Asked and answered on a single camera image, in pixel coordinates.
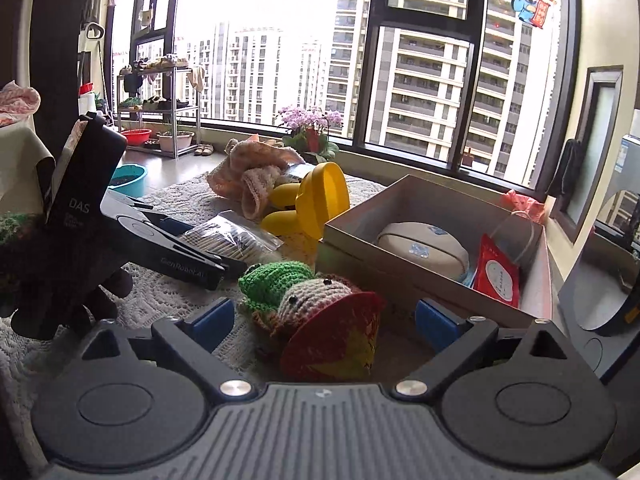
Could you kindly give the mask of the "dark gloved left hand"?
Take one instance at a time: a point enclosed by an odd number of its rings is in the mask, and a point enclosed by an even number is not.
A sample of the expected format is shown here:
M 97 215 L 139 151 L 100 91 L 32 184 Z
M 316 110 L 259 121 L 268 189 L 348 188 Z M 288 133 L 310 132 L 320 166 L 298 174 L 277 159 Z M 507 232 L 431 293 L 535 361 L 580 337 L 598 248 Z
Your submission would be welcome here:
M 79 336 L 93 321 L 116 318 L 111 296 L 124 298 L 134 281 L 124 269 L 108 269 L 96 281 L 66 255 L 46 230 L 41 214 L 1 215 L 1 316 L 17 335 L 51 340 L 61 326 Z

